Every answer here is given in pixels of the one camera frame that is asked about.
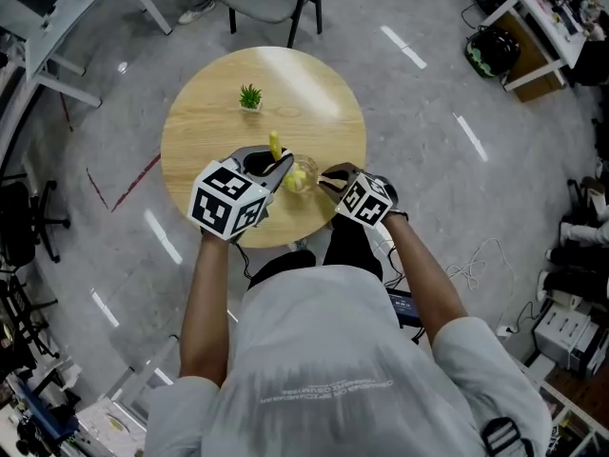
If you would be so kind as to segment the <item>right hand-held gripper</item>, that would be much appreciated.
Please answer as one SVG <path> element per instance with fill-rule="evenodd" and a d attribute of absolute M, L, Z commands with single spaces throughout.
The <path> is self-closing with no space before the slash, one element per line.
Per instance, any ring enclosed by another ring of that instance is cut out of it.
<path fill-rule="evenodd" d="M 374 229 L 394 207 L 385 182 L 352 163 L 331 166 L 321 176 L 318 186 L 337 205 L 335 211 L 365 227 Z M 355 179 L 348 186 L 347 181 L 329 178 Z"/>

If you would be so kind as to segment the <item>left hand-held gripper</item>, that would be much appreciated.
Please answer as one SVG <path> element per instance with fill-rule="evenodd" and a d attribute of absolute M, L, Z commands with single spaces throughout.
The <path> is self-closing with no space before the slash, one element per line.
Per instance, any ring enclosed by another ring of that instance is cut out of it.
<path fill-rule="evenodd" d="M 194 181 L 189 220 L 222 240 L 240 237 L 264 217 L 293 164 L 293 155 L 274 160 L 269 145 L 239 148 L 211 161 Z"/>

